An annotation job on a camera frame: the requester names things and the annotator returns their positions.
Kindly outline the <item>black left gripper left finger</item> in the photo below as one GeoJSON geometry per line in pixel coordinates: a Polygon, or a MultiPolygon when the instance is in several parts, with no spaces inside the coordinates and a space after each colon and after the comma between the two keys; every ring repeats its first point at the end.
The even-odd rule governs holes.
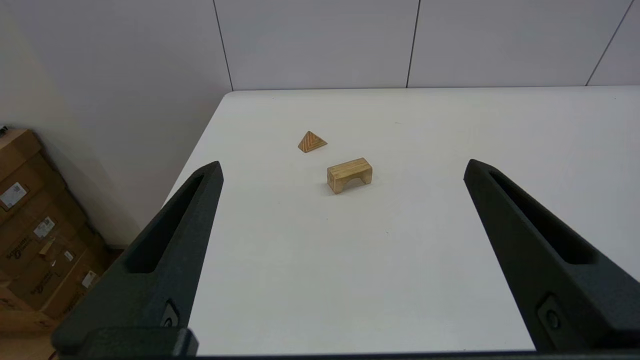
{"type": "Polygon", "coordinates": [[[61,357],[194,357],[189,329],[224,176],[190,175],[51,336],[61,357]]]}

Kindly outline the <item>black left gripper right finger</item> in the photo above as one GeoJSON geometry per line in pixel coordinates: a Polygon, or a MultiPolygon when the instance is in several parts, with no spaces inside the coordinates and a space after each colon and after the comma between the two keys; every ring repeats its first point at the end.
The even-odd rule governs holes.
{"type": "Polygon", "coordinates": [[[463,180],[538,351],[639,350],[633,276],[497,168],[463,180]]]}

